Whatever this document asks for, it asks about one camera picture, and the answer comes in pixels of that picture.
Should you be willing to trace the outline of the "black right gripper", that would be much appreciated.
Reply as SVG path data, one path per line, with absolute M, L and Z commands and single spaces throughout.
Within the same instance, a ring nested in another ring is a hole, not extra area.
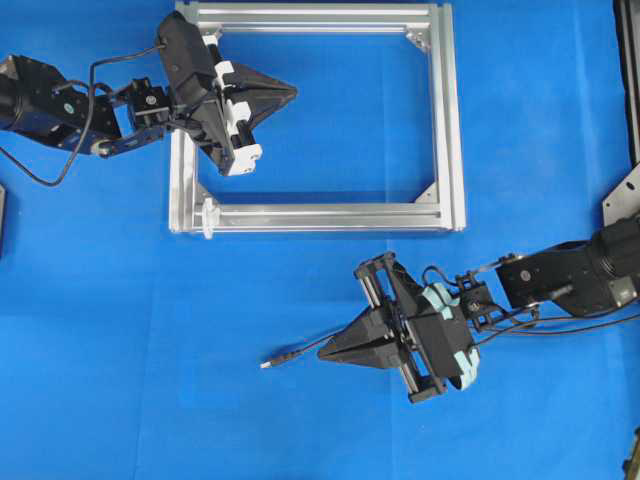
M 322 347 L 319 360 L 377 369 L 397 369 L 408 398 L 418 403 L 447 392 L 427 358 L 416 321 L 431 307 L 419 285 L 386 252 L 361 263 L 354 275 L 364 289 L 369 308 Z

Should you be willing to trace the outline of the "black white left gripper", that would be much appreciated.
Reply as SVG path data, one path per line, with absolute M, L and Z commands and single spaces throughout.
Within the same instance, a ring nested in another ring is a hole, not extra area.
M 203 41 L 213 61 L 222 122 L 223 135 L 215 154 L 219 172 L 223 176 L 251 174 L 263 153 L 252 130 L 294 100 L 298 90 L 244 64 L 224 60 L 216 34 L 204 35 Z

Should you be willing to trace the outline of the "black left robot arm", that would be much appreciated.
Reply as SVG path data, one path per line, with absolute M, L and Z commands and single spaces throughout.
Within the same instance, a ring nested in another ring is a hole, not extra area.
M 114 90 L 66 79 L 55 67 L 10 55 L 1 64 L 1 128 L 44 146 L 102 158 L 186 134 L 223 176 L 243 175 L 262 155 L 254 128 L 296 98 L 297 89 L 243 64 L 215 45 L 214 73 L 203 96 L 181 103 L 148 78 Z

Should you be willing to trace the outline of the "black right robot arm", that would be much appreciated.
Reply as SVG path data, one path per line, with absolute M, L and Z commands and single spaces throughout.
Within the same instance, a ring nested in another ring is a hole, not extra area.
M 354 272 L 367 308 L 318 351 L 322 361 L 397 369 L 417 403 L 449 386 L 465 390 L 478 374 L 474 332 L 552 302 L 573 318 L 612 313 L 639 296 L 639 217 L 632 215 L 585 241 L 565 242 L 538 253 L 509 255 L 493 263 L 512 307 L 497 305 L 474 272 L 453 281 L 417 283 L 386 252 Z

